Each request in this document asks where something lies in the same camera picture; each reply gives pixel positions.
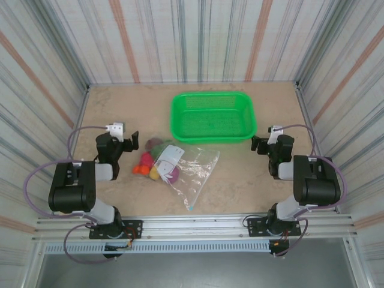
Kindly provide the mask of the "dark red toy fruit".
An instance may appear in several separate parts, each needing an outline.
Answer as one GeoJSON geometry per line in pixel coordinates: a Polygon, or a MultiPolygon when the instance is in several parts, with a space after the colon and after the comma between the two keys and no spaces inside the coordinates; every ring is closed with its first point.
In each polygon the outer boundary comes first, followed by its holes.
{"type": "Polygon", "coordinates": [[[158,137],[152,137],[145,143],[145,150],[150,151],[153,147],[163,143],[163,140],[158,137]]]}

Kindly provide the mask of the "green toy pepper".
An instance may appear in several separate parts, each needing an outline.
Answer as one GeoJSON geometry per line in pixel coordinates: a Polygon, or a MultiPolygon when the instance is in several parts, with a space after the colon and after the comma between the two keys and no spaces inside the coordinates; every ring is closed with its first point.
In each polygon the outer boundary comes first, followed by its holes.
{"type": "Polygon", "coordinates": [[[158,158],[161,155],[161,153],[167,148],[167,146],[168,146],[168,144],[166,144],[166,143],[154,146],[150,150],[150,153],[151,153],[153,159],[158,158]]]}

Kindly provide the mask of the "green plastic basket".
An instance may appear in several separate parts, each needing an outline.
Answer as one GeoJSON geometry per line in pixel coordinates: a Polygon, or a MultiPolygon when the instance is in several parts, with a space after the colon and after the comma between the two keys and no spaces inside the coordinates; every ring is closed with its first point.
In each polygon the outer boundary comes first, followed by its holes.
{"type": "Polygon", "coordinates": [[[181,93],[170,105],[170,132],[185,143],[248,140],[257,132],[253,102],[239,91],[181,93]]]}

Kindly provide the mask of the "purple toy cabbage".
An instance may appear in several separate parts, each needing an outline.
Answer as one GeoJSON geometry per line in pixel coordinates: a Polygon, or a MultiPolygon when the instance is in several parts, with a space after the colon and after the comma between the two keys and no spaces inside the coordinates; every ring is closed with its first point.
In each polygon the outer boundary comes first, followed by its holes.
{"type": "Polygon", "coordinates": [[[174,184],[179,178],[179,169],[175,167],[171,172],[165,175],[168,184],[174,184]]]}

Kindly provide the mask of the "clear zip-top bag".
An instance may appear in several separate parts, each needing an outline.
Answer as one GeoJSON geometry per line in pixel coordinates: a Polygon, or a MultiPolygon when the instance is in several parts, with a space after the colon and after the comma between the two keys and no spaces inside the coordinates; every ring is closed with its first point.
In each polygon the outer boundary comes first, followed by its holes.
{"type": "MultiPolygon", "coordinates": [[[[175,142],[170,139],[162,140],[163,143],[168,144],[168,146],[158,158],[154,159],[153,166],[157,168],[160,175],[160,178],[156,181],[161,181],[171,187],[177,195],[181,197],[186,209],[191,211],[194,208],[203,186],[206,184],[219,160],[220,152],[175,142]],[[165,175],[175,167],[179,169],[179,178],[174,184],[168,184],[165,175]]],[[[149,174],[147,176],[140,174],[134,175],[152,180],[149,174]]]]}

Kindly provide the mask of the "black right connector box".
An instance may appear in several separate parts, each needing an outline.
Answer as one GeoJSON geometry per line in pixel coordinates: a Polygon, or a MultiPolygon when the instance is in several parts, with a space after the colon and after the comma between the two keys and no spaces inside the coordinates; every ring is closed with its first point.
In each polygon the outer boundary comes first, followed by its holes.
{"type": "Polygon", "coordinates": [[[277,257],[284,256],[290,247],[290,242],[288,240],[270,240],[269,249],[270,254],[277,257]]]}

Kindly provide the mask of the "black connector box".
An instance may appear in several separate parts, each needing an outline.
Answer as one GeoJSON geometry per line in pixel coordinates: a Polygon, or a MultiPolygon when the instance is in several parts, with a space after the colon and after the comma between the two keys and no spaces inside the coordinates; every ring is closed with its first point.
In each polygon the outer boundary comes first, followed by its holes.
{"type": "Polygon", "coordinates": [[[270,240],[269,249],[270,254],[277,257],[284,256],[290,247],[290,242],[288,240],[270,240]]]}
{"type": "Polygon", "coordinates": [[[131,245],[105,245],[103,256],[106,259],[114,259],[120,257],[124,251],[130,251],[132,249],[131,245]]]}

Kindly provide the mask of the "black left connector box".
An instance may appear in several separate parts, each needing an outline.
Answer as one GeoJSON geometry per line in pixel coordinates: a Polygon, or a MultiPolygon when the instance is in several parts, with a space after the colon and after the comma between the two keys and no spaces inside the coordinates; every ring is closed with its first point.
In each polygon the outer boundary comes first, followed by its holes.
{"type": "Polygon", "coordinates": [[[114,259],[120,257],[124,251],[130,251],[132,249],[131,245],[105,245],[103,256],[106,259],[114,259]]]}

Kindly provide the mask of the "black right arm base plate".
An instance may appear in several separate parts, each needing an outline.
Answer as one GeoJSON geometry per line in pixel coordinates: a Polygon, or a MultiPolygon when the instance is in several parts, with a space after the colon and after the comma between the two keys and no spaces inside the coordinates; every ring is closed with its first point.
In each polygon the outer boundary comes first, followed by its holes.
{"type": "Polygon", "coordinates": [[[267,217],[248,218],[249,237],[285,237],[300,236],[301,226],[298,221],[269,220],[267,217]]]}

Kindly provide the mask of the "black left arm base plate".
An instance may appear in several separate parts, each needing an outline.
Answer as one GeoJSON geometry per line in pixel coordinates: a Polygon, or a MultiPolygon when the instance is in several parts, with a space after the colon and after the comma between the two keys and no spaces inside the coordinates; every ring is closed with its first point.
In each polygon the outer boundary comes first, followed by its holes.
{"type": "Polygon", "coordinates": [[[142,220],[122,220],[121,224],[97,225],[89,231],[90,239],[140,239],[142,220]]]}

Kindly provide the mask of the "aluminium mounting rail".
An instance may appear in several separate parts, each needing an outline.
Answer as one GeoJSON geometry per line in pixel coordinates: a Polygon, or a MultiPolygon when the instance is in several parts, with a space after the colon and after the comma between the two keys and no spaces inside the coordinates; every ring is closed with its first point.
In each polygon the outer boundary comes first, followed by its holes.
{"type": "MultiPolygon", "coordinates": [[[[308,219],[307,238],[356,237],[357,230],[349,214],[334,211],[315,211],[305,216],[308,219]]],[[[154,217],[126,217],[127,220],[142,220],[142,241],[187,241],[187,240],[237,240],[248,238],[245,214],[171,215],[154,217]]],[[[39,219],[32,240],[59,242],[74,226],[84,219],[39,219]]]]}

